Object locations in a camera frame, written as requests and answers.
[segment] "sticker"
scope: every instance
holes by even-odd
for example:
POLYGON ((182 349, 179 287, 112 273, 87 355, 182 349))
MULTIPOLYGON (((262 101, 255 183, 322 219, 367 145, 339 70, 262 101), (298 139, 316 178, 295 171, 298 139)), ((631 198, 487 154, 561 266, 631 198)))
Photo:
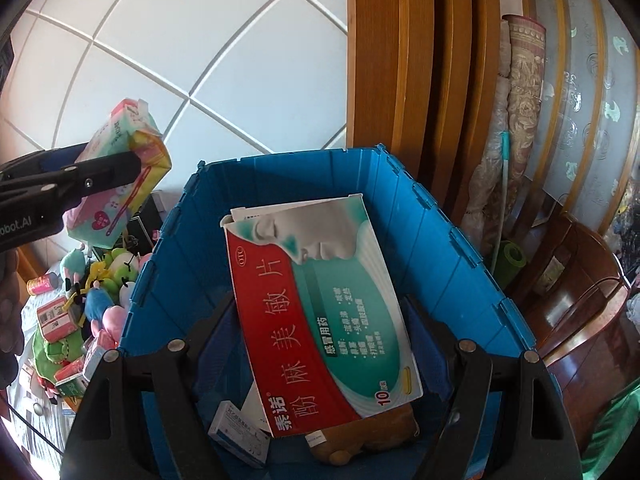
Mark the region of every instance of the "sticker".
POLYGON ((577 162, 568 162, 566 164, 566 177, 573 182, 576 177, 576 171, 578 171, 578 163, 577 162))
POLYGON ((620 38, 619 36, 614 36, 613 39, 613 48, 618 51, 620 56, 624 56, 623 51, 629 53, 629 47, 626 46, 625 38, 620 38))
POLYGON ((405 395, 409 395, 411 390, 411 370, 409 370, 408 366, 405 366, 404 370, 402 370, 402 392, 405 395))
POLYGON ((324 433, 320 430, 314 431, 313 433, 309 433, 305 436, 306 443, 309 444, 309 447, 319 446, 323 442, 326 442, 326 437, 324 433))
POLYGON ((609 103, 605 102, 604 116, 617 123, 620 120, 620 108, 618 107, 618 103, 613 101, 613 106, 611 106, 609 103))

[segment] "mop handle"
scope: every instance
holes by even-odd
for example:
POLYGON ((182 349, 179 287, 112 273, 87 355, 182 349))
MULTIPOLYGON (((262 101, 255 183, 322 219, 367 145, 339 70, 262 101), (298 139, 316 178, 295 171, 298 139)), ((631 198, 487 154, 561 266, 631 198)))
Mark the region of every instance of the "mop handle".
POLYGON ((510 153, 509 132, 502 132, 502 201, 500 202, 500 221, 498 223, 498 237, 495 242, 494 254, 491 258, 492 276, 495 272, 495 264, 498 261, 500 252, 500 242, 502 240, 502 226, 504 225, 504 213, 507 207, 507 186, 509 184, 509 153, 510 153))

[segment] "white label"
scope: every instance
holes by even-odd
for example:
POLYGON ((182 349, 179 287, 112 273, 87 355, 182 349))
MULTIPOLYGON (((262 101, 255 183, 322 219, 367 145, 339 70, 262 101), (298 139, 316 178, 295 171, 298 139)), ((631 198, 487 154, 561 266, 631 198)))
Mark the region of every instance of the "white label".
POLYGON ((320 430, 314 431, 313 433, 309 433, 306 438, 306 443, 309 444, 309 447, 319 446, 323 442, 326 442, 326 437, 324 433, 320 430))

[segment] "small box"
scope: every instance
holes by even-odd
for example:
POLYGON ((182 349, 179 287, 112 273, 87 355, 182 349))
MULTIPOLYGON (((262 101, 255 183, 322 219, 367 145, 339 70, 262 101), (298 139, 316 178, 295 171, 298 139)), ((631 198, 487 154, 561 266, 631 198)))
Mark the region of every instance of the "small box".
POLYGON ((53 377, 56 381, 64 381, 66 378, 71 377, 72 375, 76 375, 77 373, 82 372, 82 367, 84 366, 84 356, 80 356, 78 359, 69 363, 64 368, 60 368, 56 373, 53 374, 53 377))
POLYGON ((230 400, 223 400, 209 428, 209 436, 251 467, 263 468, 270 438, 242 416, 230 400))
POLYGON ((50 343, 60 341, 78 330, 71 310, 62 309, 65 303, 66 297, 60 296, 38 309, 38 323, 42 336, 50 343))
POLYGON ((79 373, 56 383, 56 390, 62 397, 83 397, 88 385, 89 381, 79 373))
POLYGON ((108 350, 113 350, 117 347, 116 342, 106 330, 100 330, 98 337, 95 338, 89 345, 89 349, 84 359, 84 366, 81 370, 82 375, 87 381, 90 381, 94 376, 98 364, 102 360, 102 356, 107 353, 108 350))

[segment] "green cloth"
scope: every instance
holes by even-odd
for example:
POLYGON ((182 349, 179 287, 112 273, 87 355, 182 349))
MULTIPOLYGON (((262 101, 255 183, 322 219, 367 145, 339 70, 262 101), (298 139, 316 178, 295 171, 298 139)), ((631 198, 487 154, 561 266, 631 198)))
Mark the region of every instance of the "green cloth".
POLYGON ((609 467, 640 419, 640 379, 609 404, 582 454, 582 480, 597 480, 609 467))
POLYGON ((82 355, 83 343, 81 330, 76 330, 55 343, 45 341, 42 332, 36 330, 33 336, 33 361, 36 372, 40 377, 56 384, 53 375, 62 368, 60 362, 78 359, 82 355))

